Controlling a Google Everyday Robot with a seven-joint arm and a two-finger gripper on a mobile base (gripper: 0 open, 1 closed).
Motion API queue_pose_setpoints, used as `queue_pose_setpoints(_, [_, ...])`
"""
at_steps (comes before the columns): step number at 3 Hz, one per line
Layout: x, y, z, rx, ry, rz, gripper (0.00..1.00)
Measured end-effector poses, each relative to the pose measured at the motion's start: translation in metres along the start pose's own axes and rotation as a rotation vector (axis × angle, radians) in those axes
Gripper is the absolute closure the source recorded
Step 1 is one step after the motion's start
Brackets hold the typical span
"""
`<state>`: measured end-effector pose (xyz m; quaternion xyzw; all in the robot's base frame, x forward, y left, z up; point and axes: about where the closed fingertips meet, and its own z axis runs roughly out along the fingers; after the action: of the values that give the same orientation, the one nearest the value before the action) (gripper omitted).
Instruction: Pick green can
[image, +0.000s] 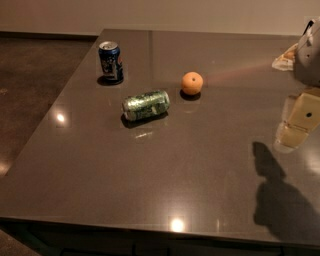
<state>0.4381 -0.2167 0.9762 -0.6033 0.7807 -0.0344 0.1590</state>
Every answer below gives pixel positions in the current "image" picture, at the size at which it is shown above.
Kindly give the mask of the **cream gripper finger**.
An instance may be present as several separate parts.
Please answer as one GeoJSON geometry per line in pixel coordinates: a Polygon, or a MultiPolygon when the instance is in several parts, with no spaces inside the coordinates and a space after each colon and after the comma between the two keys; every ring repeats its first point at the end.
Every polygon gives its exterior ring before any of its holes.
{"type": "Polygon", "coordinates": [[[303,91],[289,96],[284,104],[282,121],[275,139],[277,150],[295,150],[320,125],[320,92],[303,91]]]}

